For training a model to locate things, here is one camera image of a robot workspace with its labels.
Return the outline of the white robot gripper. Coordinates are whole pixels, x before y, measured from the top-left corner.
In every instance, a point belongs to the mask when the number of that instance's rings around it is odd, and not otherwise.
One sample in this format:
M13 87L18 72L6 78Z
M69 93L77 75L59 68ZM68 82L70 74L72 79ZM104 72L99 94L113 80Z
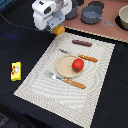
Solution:
M32 4L34 24L39 30L53 33L72 9L72 0L36 0Z

